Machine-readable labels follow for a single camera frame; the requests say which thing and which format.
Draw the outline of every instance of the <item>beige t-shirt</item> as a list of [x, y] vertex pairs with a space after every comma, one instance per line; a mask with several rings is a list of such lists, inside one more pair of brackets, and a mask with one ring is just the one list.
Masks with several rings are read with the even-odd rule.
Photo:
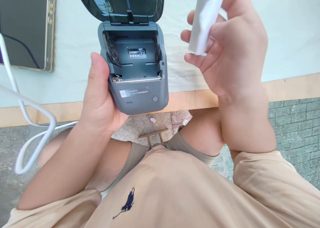
[[278, 151], [240, 153], [233, 184], [195, 157], [157, 146], [100, 201], [86, 189], [13, 209], [4, 227], [320, 227], [320, 191]]

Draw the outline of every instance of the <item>shorts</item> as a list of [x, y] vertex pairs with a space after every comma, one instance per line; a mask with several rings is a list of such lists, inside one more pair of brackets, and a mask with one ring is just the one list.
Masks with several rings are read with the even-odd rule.
[[120, 171], [119, 175], [114, 180], [114, 182], [105, 191], [103, 191], [103, 193], [108, 193], [108, 191], [110, 191], [126, 174], [128, 174], [143, 159], [146, 152], [158, 145], [162, 145], [166, 147], [168, 150], [182, 151], [190, 155], [193, 155], [195, 158], [201, 160], [203, 163], [211, 167], [217, 156], [208, 156], [192, 148], [192, 146], [190, 146], [180, 135], [179, 131], [183, 127], [184, 126], [180, 126], [178, 132], [169, 141], [166, 141], [164, 143], [156, 143], [152, 146], [144, 146], [137, 143], [132, 143], [127, 161], [124, 164], [122, 170]]

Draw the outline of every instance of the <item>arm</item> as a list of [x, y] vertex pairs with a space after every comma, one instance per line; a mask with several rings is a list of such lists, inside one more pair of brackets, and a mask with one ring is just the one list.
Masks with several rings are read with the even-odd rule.
[[96, 53], [91, 58], [79, 123], [30, 182], [19, 201], [20, 210], [35, 209], [84, 190], [111, 135], [127, 119], [108, 91], [106, 61]]
[[[232, 157], [241, 151], [272, 151], [276, 139], [260, 82], [268, 46], [266, 31], [250, 0], [223, 0], [222, 8], [228, 20], [220, 17], [211, 27], [214, 42], [209, 43], [207, 55], [186, 54], [185, 60], [200, 69], [218, 95], [222, 136]], [[181, 37], [188, 42], [190, 31], [183, 31]]]
[[269, 102], [263, 87], [233, 100], [219, 97], [222, 136], [234, 160], [241, 152], [264, 153], [276, 148], [268, 120]]

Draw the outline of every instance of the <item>paper roll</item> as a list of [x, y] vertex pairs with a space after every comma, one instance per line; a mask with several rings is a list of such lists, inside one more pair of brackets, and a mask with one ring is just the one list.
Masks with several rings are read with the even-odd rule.
[[197, 0], [189, 51], [201, 55], [207, 48], [209, 31], [216, 22], [223, 0]]

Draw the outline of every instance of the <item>left hand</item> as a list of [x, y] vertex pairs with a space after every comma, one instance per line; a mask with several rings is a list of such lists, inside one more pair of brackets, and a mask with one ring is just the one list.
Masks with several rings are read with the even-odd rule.
[[112, 135], [128, 118], [128, 115], [119, 111], [109, 92], [109, 72], [104, 58], [91, 53], [91, 68], [79, 124], [99, 135]]

